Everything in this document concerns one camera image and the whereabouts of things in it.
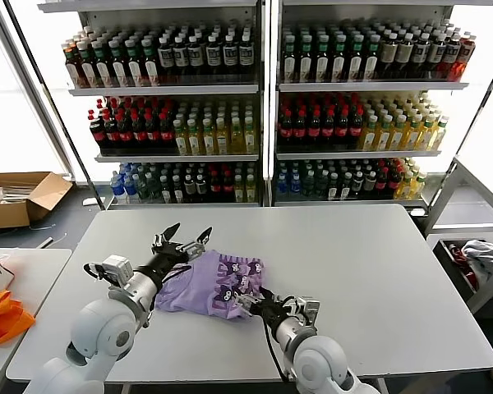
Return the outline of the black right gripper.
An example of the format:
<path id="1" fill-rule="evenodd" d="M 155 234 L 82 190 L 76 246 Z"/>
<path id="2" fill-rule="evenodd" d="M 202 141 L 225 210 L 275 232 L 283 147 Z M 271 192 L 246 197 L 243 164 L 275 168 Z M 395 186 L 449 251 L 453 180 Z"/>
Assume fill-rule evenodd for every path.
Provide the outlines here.
<path id="1" fill-rule="evenodd" d="M 236 302 L 238 317 L 261 316 L 264 324 L 269 328 L 277 328 L 289 317 L 292 310 L 282 301 L 275 301 L 274 293 L 262 286 L 258 292 L 252 294 L 235 292 L 233 299 Z"/>

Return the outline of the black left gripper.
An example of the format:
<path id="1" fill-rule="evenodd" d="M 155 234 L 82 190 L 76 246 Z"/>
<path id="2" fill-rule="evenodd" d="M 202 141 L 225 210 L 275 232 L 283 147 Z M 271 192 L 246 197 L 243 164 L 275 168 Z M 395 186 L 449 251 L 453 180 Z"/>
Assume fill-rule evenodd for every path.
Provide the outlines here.
<path id="1" fill-rule="evenodd" d="M 156 286 L 162 286 L 164 279 L 178 264 L 185 264 L 189 259 L 197 259 L 205 252 L 210 240 L 212 227 L 206 228 L 193 241 L 181 246 L 181 251 L 175 245 L 167 245 L 175 236 L 180 223 L 175 223 L 154 236 L 152 243 L 152 258 L 148 263 L 137 267 L 137 272 L 147 276 Z"/>

